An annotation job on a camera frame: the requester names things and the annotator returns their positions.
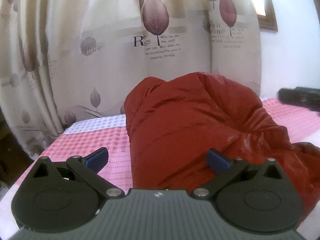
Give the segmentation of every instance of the beige curtain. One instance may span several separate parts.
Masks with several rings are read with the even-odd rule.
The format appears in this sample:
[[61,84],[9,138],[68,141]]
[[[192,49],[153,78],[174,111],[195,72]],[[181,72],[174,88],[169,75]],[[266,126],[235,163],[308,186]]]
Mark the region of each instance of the beige curtain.
[[260,93],[251,0],[0,0],[0,34],[0,107],[30,155],[120,114],[147,76],[220,73]]

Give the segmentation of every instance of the white wall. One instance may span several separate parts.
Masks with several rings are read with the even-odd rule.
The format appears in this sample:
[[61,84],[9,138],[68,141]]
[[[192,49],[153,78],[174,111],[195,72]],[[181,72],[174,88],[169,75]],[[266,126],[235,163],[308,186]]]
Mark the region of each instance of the white wall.
[[261,31],[261,97],[282,87],[320,88],[320,25],[313,0],[272,0],[278,33]]

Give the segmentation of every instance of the red jacket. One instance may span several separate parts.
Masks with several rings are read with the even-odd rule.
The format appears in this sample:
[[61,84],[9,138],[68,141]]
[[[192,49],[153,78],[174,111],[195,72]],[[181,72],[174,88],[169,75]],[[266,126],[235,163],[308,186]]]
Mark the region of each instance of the red jacket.
[[319,148],[292,145],[248,87],[205,73],[149,77],[124,110],[135,188],[191,191],[215,177],[205,155],[215,148],[251,164],[275,158],[300,193],[303,218],[320,199]]

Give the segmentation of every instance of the metal screw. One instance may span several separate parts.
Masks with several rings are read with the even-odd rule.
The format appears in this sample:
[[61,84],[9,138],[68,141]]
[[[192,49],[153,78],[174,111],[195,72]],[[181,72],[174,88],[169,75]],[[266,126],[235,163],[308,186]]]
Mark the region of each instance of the metal screw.
[[119,188],[110,188],[106,191],[109,197],[118,197],[121,195],[122,190]]
[[198,197],[205,197],[209,195],[209,190],[205,188],[196,188],[193,193]]

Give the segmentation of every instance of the bed sheet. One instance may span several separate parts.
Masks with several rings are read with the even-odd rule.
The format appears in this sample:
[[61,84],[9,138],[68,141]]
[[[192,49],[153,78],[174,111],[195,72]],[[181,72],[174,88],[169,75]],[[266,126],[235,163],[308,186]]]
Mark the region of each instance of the bed sheet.
[[[273,120],[286,126],[290,141],[308,141],[320,147],[320,117],[308,109],[285,106],[277,99],[266,99],[263,102],[266,111]],[[85,156],[99,147],[105,146],[109,151],[109,162],[99,175],[116,186],[127,191],[132,187],[129,138],[125,128],[125,115],[103,117],[80,121],[68,128],[42,155],[52,161],[64,161],[72,155]],[[18,179],[0,202],[0,237],[7,240],[18,227],[12,216],[11,200],[30,168]],[[318,219],[320,203],[308,218],[299,226],[298,232],[307,240],[316,240],[320,236]]]

